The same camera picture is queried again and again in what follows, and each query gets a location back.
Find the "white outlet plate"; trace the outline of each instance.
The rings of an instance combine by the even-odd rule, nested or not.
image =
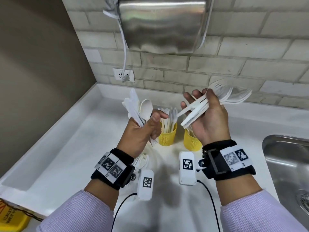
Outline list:
[[[113,68],[113,71],[114,71],[114,77],[116,80],[121,80],[121,75],[122,75],[122,69],[119,69],[119,68]],[[134,79],[134,72],[133,70],[125,70],[125,75],[126,74],[129,74],[129,81],[130,82],[135,82],[135,79]]]

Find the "sink drain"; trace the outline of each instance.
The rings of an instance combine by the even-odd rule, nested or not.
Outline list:
[[[304,190],[297,191],[296,201],[302,210],[309,215],[309,192]]]

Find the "person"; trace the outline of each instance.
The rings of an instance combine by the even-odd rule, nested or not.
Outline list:
[[[193,91],[195,98],[207,92],[209,109],[193,124],[192,129],[203,146],[226,143],[231,140],[228,114],[214,92]],[[195,101],[189,94],[188,102]],[[149,136],[161,133],[160,117],[167,114],[154,110],[151,119],[140,128],[131,118],[117,145],[117,149],[136,158],[145,148]],[[221,222],[225,232],[307,232],[307,230],[267,191],[262,190],[250,174],[217,180],[221,207]],[[110,232],[113,210],[119,192],[108,184],[92,179],[84,190],[77,192],[38,227],[37,232]]]

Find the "black wire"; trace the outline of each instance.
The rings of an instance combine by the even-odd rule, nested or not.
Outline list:
[[[206,186],[203,182],[201,182],[200,180],[196,180],[196,181],[197,181],[198,183],[201,183],[201,184],[206,188],[206,190],[208,191],[208,193],[209,193],[209,195],[210,195],[210,197],[211,197],[211,202],[213,203],[213,207],[214,207],[214,214],[216,215],[218,230],[219,230],[219,232],[221,232],[220,226],[219,226],[219,221],[218,221],[218,216],[217,216],[217,211],[216,211],[216,207],[214,206],[214,200],[212,199],[211,192],[208,190],[207,186]]]
[[[129,197],[131,197],[131,196],[133,196],[133,195],[137,195],[137,193],[133,193],[133,194],[127,196],[127,197],[122,201],[122,203],[120,204],[120,206],[119,206],[119,208],[118,208],[118,210],[117,210],[117,212],[116,212],[116,214],[115,214],[115,217],[114,217],[114,221],[113,221],[113,225],[112,225],[111,232],[112,232],[112,230],[113,230],[114,223],[115,223],[115,220],[116,220],[116,217],[117,217],[117,214],[118,214],[118,211],[119,211],[120,207],[122,206],[122,204],[123,204]]]
[[[1,198],[0,198],[0,203],[4,203],[7,207],[9,207],[9,208],[11,208],[11,209],[13,209],[13,210],[21,211],[21,212],[23,212],[25,215],[27,215],[27,216],[29,216],[29,217],[31,217],[31,218],[33,218],[33,219],[39,221],[39,222],[42,222],[42,221],[44,220],[43,218],[39,218],[39,217],[35,216],[34,214],[32,214],[32,213],[26,211],[26,210],[23,210],[23,209],[20,209],[20,208],[15,208],[15,207],[10,206],[7,202],[5,202],[5,201],[4,201],[3,199],[1,199]]]

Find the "stainless steel sink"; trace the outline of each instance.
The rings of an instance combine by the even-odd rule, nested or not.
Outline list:
[[[280,203],[309,230],[309,140],[267,136],[263,152]]]

